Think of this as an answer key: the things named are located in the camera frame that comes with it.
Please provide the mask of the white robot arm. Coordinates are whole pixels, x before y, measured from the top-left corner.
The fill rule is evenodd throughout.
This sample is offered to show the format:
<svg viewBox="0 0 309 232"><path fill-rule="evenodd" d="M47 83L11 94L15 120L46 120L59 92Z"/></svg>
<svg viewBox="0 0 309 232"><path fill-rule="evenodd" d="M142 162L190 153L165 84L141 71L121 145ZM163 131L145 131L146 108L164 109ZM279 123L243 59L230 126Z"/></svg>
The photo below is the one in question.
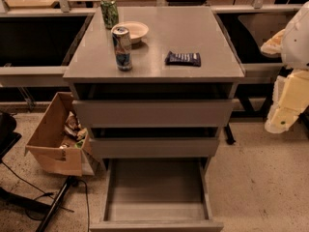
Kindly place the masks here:
<svg viewBox="0 0 309 232"><path fill-rule="evenodd" d="M270 133L287 131L309 106L309 2L287 26L261 46L266 54L280 53L283 64L292 69L278 76L273 88L265 129Z"/></svg>

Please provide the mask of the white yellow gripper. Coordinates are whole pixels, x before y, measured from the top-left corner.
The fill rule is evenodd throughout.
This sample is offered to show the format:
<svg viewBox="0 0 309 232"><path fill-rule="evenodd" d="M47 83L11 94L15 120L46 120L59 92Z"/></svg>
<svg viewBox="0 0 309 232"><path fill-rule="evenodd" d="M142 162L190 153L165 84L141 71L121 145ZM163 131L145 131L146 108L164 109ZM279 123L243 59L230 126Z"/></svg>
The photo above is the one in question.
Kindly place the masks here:
<svg viewBox="0 0 309 232"><path fill-rule="evenodd" d="M274 83L272 105L265 123L266 131L288 131L308 106L309 72L296 70L287 77L279 75Z"/></svg>

